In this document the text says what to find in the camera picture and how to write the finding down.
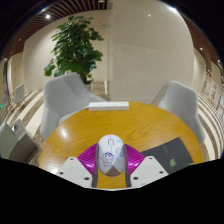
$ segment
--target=chair backrest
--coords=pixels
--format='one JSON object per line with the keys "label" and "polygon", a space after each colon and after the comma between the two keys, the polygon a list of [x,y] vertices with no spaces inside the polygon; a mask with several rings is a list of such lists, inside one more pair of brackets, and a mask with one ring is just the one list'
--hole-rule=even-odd
{"label": "chair backrest", "polygon": [[177,81],[170,81],[158,106],[175,114],[188,125],[198,116],[196,91]]}
{"label": "chair backrest", "polygon": [[24,98],[24,84],[22,83],[21,85],[16,87],[15,90],[15,101],[17,103],[21,102]]}
{"label": "chair backrest", "polygon": [[8,159],[12,150],[18,143],[14,132],[7,123],[2,123],[0,126],[0,156],[3,159]]}
{"label": "chair backrest", "polygon": [[3,97],[3,99],[2,99],[2,103],[3,103],[3,106],[4,106],[4,107],[7,107],[7,106],[8,106],[8,104],[9,104],[9,98],[8,98],[7,95],[5,95],[5,96]]}
{"label": "chair backrest", "polygon": [[44,84],[44,107],[63,116],[85,107],[88,93],[77,73],[66,74]]}

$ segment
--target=floor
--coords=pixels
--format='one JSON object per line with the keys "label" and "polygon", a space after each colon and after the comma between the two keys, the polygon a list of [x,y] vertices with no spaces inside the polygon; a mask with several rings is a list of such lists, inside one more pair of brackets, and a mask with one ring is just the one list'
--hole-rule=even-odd
{"label": "floor", "polygon": [[[108,100],[103,82],[94,83],[93,93]],[[45,144],[40,135],[43,91],[35,91],[30,94],[25,91],[25,101],[26,105],[22,106],[22,111],[16,110],[12,115],[5,117],[4,121],[7,121],[12,127],[17,119],[22,120],[38,146],[38,152],[33,155],[29,164],[38,167],[39,157]],[[201,145],[203,162],[218,159],[223,151],[224,122],[212,104],[201,93],[198,93],[198,115],[206,133],[206,139]]]}

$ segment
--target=round wooden table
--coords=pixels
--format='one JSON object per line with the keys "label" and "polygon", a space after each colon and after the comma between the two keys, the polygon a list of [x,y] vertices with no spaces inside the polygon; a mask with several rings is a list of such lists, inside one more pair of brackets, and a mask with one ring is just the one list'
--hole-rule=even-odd
{"label": "round wooden table", "polygon": [[[151,104],[129,102],[127,111],[84,109],[59,125],[42,150],[39,167],[59,170],[70,156],[78,157],[101,137],[119,136],[125,144],[145,151],[179,137],[195,164],[202,162],[199,142],[191,129],[177,116]],[[97,188],[125,188],[125,174],[107,177],[98,172]]]}

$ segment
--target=white computer mouse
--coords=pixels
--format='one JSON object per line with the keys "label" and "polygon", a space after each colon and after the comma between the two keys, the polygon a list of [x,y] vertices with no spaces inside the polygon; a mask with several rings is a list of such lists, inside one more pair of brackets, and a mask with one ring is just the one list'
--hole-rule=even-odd
{"label": "white computer mouse", "polygon": [[99,169],[106,176],[118,176],[125,170],[125,145],[121,138],[110,134],[99,143]]}

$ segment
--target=ceiling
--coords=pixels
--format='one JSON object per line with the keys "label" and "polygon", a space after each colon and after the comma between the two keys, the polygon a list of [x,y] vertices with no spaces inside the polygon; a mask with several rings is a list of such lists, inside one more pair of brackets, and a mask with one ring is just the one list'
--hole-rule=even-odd
{"label": "ceiling", "polygon": [[[1,59],[7,58],[7,60],[9,60],[12,55],[22,52],[25,41],[30,36],[32,36],[35,32],[37,32],[39,29],[43,28],[44,26],[48,25],[49,23],[56,21],[60,18],[63,18],[65,16],[83,12],[83,11],[107,10],[108,1],[109,0],[63,0],[63,1],[60,1],[60,0],[57,0],[57,1],[9,0],[9,2],[14,2],[13,7],[12,7],[12,3],[10,5],[7,5],[7,4],[4,5],[5,12],[8,11],[13,16],[13,12],[18,13],[17,9],[20,9],[21,13],[24,12],[24,14],[20,14],[20,17],[18,18],[14,17],[14,21],[11,21],[12,18],[10,14],[6,15],[5,13],[5,17],[4,17],[4,20],[6,21],[5,23],[7,24],[8,22],[10,24],[10,21],[11,21],[12,27],[10,26],[11,29],[5,29],[4,31],[0,30],[2,31],[1,33],[5,33],[5,36],[0,41],[0,44],[1,44],[0,46],[2,50],[0,55]],[[220,44],[219,41],[215,41],[217,40],[218,35],[215,36],[214,38],[214,33],[210,31],[211,28],[216,28],[217,21],[216,22],[213,21],[213,24],[211,25],[211,21],[212,21],[211,15],[210,15],[211,13],[207,12],[210,10],[208,8],[206,9],[206,5],[210,6],[210,8],[214,7],[214,5],[212,6],[211,1],[209,3],[209,0],[203,0],[204,2],[203,5],[200,4],[201,1],[199,1],[198,7],[196,4],[191,4],[191,5],[189,4],[190,2],[192,3],[192,0],[164,0],[163,2],[169,3],[171,6],[176,7],[177,10],[181,13],[183,19],[185,20],[190,30],[194,47],[205,58],[206,71],[207,71],[207,74],[211,76],[212,75],[211,61],[215,63],[217,66],[220,66],[221,62],[218,63],[218,60],[223,61],[222,57],[219,57],[220,52],[222,52],[222,49],[224,52],[224,47],[223,47],[224,44],[220,45],[221,47],[217,49],[217,46]],[[205,9],[207,10],[207,11],[204,11],[204,13],[207,16],[208,14],[210,15],[210,23],[207,22],[205,24],[205,19],[202,20],[200,18],[199,15],[201,15],[200,13],[202,13],[202,10],[200,10],[201,7],[203,7],[204,10]],[[50,19],[46,19],[47,14],[51,16]],[[219,28],[219,35],[222,33],[223,33],[222,29]]]}

